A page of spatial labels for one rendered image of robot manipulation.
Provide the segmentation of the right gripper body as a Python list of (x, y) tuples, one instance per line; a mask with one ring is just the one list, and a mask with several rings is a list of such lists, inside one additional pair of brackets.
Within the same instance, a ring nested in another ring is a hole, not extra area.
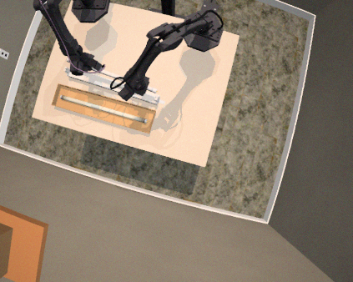
[(93, 59), (95, 57), (94, 55), (92, 55), (90, 53), (85, 53), (85, 54), (86, 54), (86, 59), (83, 62), (83, 71), (85, 71), (85, 72), (90, 71), (91, 68), (99, 70), (101, 68), (102, 64), (99, 63), (97, 60)]

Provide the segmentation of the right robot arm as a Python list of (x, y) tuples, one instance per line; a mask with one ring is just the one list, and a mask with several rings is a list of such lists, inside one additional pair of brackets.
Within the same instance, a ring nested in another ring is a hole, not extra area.
[[(59, 10), (59, 4), (62, 0), (41, 0), (43, 6), (40, 5), (39, 0), (33, 0), (33, 7), (35, 11), (40, 10), (41, 14), (48, 20), (57, 40), (58, 45), (64, 56), (70, 57), (71, 63), (77, 69), (83, 70), (83, 63), (86, 55), (83, 48), (78, 45), (77, 39), (74, 39), (69, 32), (63, 17)], [(45, 3), (47, 1), (47, 3)], [(105, 9), (107, 0), (75, 0), (73, 1), (73, 9)], [(40, 5), (40, 6), (39, 6)], [(65, 47), (64, 47), (65, 46)], [(65, 48), (68, 50), (65, 51)], [(74, 55), (74, 56), (73, 56)], [(83, 56), (81, 56), (83, 55)], [(79, 57), (80, 56), (80, 57)], [(70, 64), (70, 72), (75, 76), (83, 76), (83, 72), (77, 70)]]

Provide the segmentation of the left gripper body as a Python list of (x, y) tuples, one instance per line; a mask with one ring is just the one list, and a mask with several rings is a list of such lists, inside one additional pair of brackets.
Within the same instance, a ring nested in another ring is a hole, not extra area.
[(150, 78), (148, 78), (148, 77), (144, 77), (144, 86), (139, 90), (139, 91), (137, 91), (137, 90), (134, 90), (135, 91), (135, 93), (136, 94), (139, 94), (139, 95), (141, 95), (141, 96), (144, 96), (144, 94), (146, 93), (146, 90), (147, 90), (147, 88), (148, 88), (148, 86), (149, 86), (149, 80), (150, 80)]

